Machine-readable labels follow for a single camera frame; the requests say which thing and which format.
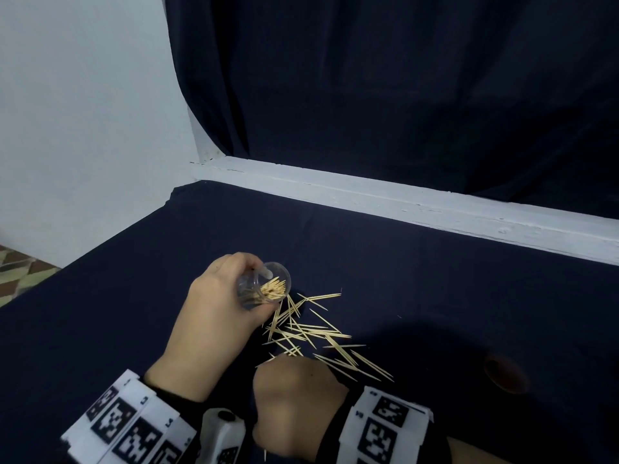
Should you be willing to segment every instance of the navy blue tablecloth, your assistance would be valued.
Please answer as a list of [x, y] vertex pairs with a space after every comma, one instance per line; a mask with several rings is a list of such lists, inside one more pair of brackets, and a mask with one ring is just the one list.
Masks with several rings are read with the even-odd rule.
[[[328, 319], [395, 375], [379, 387], [450, 435], [515, 463], [617, 453], [618, 267], [197, 182], [0, 310], [3, 459], [40, 461], [125, 369], [144, 372], [191, 281], [237, 250], [284, 264], [296, 291], [341, 290]], [[262, 338], [213, 393], [249, 419]], [[487, 352], [530, 393], [491, 383]]]

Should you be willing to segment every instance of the white wall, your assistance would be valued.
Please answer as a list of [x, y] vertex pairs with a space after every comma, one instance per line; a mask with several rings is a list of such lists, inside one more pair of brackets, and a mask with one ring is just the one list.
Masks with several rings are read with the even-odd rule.
[[0, 0], [0, 244], [64, 266], [190, 161], [161, 0]]

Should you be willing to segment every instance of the left hand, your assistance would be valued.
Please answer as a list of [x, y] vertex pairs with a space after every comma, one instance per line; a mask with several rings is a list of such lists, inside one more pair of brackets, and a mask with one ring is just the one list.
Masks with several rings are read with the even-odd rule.
[[271, 303], [248, 311], [238, 302], [239, 276], [261, 265], [253, 254], [227, 254], [193, 281], [163, 356], [145, 374], [147, 383], [197, 402], [209, 396], [252, 332], [277, 308]]

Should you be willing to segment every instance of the white wristband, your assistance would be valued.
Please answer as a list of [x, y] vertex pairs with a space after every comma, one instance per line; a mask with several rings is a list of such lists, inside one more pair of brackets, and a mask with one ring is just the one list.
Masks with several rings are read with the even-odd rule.
[[61, 437], [79, 464], [175, 464], [196, 430], [125, 371]]
[[427, 407], [366, 386], [342, 429], [337, 464], [414, 464], [429, 421]]

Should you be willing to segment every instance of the right hand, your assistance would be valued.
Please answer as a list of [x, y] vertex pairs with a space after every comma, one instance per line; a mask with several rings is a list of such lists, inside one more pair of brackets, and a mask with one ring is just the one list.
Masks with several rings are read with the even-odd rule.
[[317, 360], [282, 354], [260, 365], [254, 376], [254, 441], [270, 453], [315, 462], [348, 391]]

